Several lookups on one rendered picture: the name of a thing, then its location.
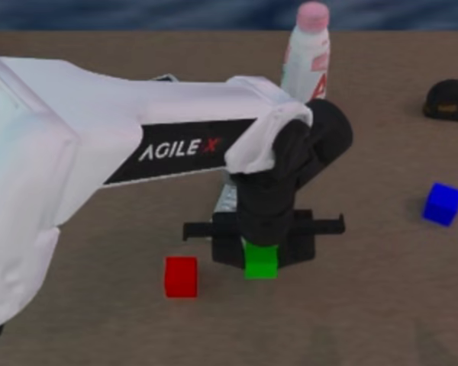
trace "blue background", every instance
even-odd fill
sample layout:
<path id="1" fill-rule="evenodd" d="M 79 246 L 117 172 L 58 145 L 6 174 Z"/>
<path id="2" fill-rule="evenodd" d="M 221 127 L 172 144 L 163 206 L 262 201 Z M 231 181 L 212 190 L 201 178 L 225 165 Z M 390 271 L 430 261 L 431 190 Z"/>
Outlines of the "blue background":
<path id="1" fill-rule="evenodd" d="M 0 0 L 0 29 L 290 29 L 302 0 Z M 324 0 L 336 30 L 458 30 L 458 0 Z"/>

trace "red cube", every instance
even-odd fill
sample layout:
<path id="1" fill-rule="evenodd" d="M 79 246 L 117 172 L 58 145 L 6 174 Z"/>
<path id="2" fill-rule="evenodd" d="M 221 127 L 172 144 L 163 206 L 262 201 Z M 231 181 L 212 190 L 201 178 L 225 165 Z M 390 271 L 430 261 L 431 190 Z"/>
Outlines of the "red cube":
<path id="1" fill-rule="evenodd" d="M 165 258 L 166 297 L 197 297 L 197 258 Z"/>

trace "red x letter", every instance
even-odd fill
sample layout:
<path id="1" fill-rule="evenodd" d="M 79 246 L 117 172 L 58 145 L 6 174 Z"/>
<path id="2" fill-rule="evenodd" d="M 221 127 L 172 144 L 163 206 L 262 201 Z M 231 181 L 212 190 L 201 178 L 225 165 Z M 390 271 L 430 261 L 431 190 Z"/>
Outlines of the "red x letter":
<path id="1" fill-rule="evenodd" d="M 204 149 L 204 153 L 214 152 L 215 147 L 220 143 L 220 141 L 221 141 L 220 137 L 217 137 L 215 139 L 208 139 L 207 145 L 205 146 L 205 149 Z"/>

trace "green cube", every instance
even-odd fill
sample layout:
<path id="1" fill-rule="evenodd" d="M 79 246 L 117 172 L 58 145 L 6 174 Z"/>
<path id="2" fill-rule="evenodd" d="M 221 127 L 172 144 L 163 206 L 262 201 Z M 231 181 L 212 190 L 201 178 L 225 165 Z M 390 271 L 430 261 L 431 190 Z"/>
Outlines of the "green cube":
<path id="1" fill-rule="evenodd" d="M 244 242 L 247 280 L 273 279 L 278 274 L 278 246 L 255 246 Z"/>

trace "pink bottle cap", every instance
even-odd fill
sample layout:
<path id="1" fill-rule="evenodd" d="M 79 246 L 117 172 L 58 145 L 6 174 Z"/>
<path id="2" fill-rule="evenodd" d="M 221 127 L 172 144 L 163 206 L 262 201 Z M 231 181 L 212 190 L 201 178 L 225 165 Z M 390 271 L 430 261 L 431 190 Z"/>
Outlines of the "pink bottle cap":
<path id="1" fill-rule="evenodd" d="M 298 8 L 297 26 L 304 32 L 323 31 L 329 25 L 329 9 L 320 2 L 305 2 Z"/>

